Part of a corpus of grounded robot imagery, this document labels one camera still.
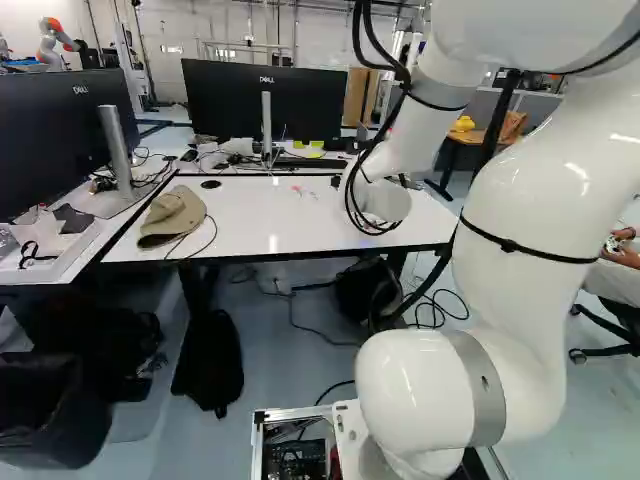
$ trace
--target cable bundle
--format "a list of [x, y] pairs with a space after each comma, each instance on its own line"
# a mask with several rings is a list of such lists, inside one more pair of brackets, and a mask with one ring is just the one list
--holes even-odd
[[[365, 33], [367, 34], [367, 38], [369, 42], [375, 50], [384, 58], [389, 64], [388, 65], [378, 65], [372, 63], [364, 58], [364, 54], [362, 53], [362, 48], [360, 45], [360, 22], [363, 22]], [[405, 97], [409, 93], [411, 88], [411, 74], [409, 70], [398, 62], [395, 58], [393, 58], [380, 44], [378, 41], [374, 31], [373, 31], [373, 23], [371, 20], [371, 0], [356, 0], [355, 7], [353, 10], [353, 28], [351, 30], [352, 40], [353, 40], [353, 48], [356, 53], [356, 57], [358, 61], [362, 63], [365, 67], [373, 68], [376, 70], [388, 70], [395, 72], [396, 78], [398, 78], [402, 82], [402, 94], [398, 99], [398, 102], [394, 105], [393, 109], [385, 119], [384, 123], [378, 130], [378, 133], [373, 138], [371, 144], [360, 154], [358, 160], [356, 160], [353, 168], [348, 173], [346, 182], [345, 182], [345, 190], [344, 190], [344, 203], [345, 209], [347, 211], [347, 215], [349, 216], [349, 220], [351, 223], [362, 233], [367, 235], [377, 236], [382, 235], [386, 232], [389, 232], [395, 228], [397, 228], [401, 222], [383, 222], [383, 223], [375, 223], [371, 220], [367, 219], [364, 213], [358, 207], [356, 202], [356, 197], [354, 193], [354, 184], [356, 180], [356, 176], [358, 171], [362, 171], [362, 164], [369, 157], [373, 149], [378, 145], [382, 140], [384, 140], [384, 136], [389, 130], [389, 127], [393, 125], [398, 113], [400, 112], [400, 107], [402, 107], [402, 103], [404, 102]], [[365, 180], [369, 183], [369, 179], [367, 179], [366, 174], [362, 171], [362, 175]]]

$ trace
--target black strap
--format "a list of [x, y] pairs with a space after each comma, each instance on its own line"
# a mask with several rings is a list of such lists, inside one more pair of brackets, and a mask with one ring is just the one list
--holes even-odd
[[542, 252], [540, 250], [535, 250], [533, 248], [525, 247], [513, 240], [509, 240], [508, 238], [500, 238], [489, 232], [485, 232], [481, 228], [478, 228], [475, 225], [473, 225], [471, 222], [469, 222], [469, 220], [464, 218], [462, 214], [460, 215], [460, 223], [462, 223], [469, 230], [471, 230], [474, 233], [477, 233], [481, 237], [484, 237], [491, 242], [497, 243], [498, 245], [500, 245], [500, 248], [502, 248], [502, 250], [506, 253], [521, 252], [527, 255], [532, 255], [534, 257], [543, 258], [545, 260], [551, 260], [553, 262], [572, 263], [575, 265], [593, 263], [596, 260], [598, 260], [598, 257], [593, 257], [593, 258], [565, 257], [564, 255], [556, 255], [555, 253], [547, 253], [547, 252]]

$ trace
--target floor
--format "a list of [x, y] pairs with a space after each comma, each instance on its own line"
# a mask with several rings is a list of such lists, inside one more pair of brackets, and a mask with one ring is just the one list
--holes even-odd
[[[454, 175], [450, 191], [455, 200], [448, 205], [456, 213], [462, 207], [468, 184], [467, 174]], [[632, 209], [625, 219], [635, 218], [634, 212], [638, 210]], [[640, 224], [640, 212], [637, 216], [636, 224]], [[305, 261], [271, 264], [268, 268], [286, 270], [295, 285], [330, 279], [349, 263], [349, 259]], [[418, 285], [434, 263], [430, 253], [411, 255], [403, 272], [405, 288], [410, 291]], [[116, 452], [110, 461], [101, 461], [101, 475], [89, 472], [83, 475], [80, 471], [55, 476], [9, 476], [0, 468], [0, 476], [11, 480], [248, 478], [252, 412], [265, 407], [312, 405], [328, 386], [353, 378], [356, 352], [354, 348], [332, 347], [315, 335], [293, 329], [288, 324], [286, 302], [262, 295], [255, 282], [231, 284], [229, 279], [241, 268], [223, 271], [214, 296], [217, 306], [234, 319], [244, 354], [244, 391], [230, 406], [225, 419], [217, 420], [212, 413], [201, 412], [187, 398], [169, 397], [168, 408], [149, 441], [119, 444], [120, 451], [135, 452], [137, 463], [127, 463], [130, 460], [123, 460], [124, 456], [119, 457]], [[177, 284], [172, 288], [179, 291]], [[449, 268], [435, 288], [455, 290]], [[595, 297], [581, 292], [579, 301], [595, 313], [611, 318]], [[451, 298], [443, 298], [442, 304], [454, 312], [460, 311]], [[173, 313], [167, 315], [185, 314], [184, 305], [172, 308]], [[300, 293], [294, 300], [294, 316], [296, 322], [316, 327], [336, 340], [361, 338], [359, 330], [341, 317], [330, 289]], [[420, 310], [421, 323], [430, 323], [430, 317], [429, 309]], [[412, 311], [407, 318], [413, 319]], [[464, 328], [472, 323], [473, 318], [466, 322], [448, 320], [443, 328]], [[615, 343], [610, 334], [582, 317], [570, 319], [567, 325], [567, 349]], [[494, 447], [493, 454], [503, 471], [512, 480], [637, 478], [634, 460], [640, 445], [639, 366], [640, 360], [626, 357], [590, 360], [584, 366], [569, 363], [567, 409], [559, 425], [543, 438]], [[332, 392], [324, 402], [355, 396], [355, 390], [347, 386]], [[482, 452], [483, 459], [490, 459], [491, 454]], [[492, 480], [499, 480], [500, 469], [491, 465], [491, 460], [488, 462], [488, 469], [495, 472]]]

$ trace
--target monitor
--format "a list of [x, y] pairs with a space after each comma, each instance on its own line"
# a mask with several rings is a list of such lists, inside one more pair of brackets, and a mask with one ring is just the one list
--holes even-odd
[[347, 72], [182, 59], [195, 133], [262, 138], [261, 92], [271, 92], [273, 140], [340, 136]]
[[127, 149], [140, 134], [122, 70], [0, 76], [0, 220], [50, 202], [111, 160], [98, 105], [118, 107]]

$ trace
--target backpack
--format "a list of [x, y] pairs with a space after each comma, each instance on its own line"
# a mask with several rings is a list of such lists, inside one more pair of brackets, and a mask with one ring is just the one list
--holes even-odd
[[238, 330], [224, 310], [192, 318], [182, 345], [174, 395], [187, 395], [203, 411], [227, 415], [227, 405], [240, 398], [244, 386]]

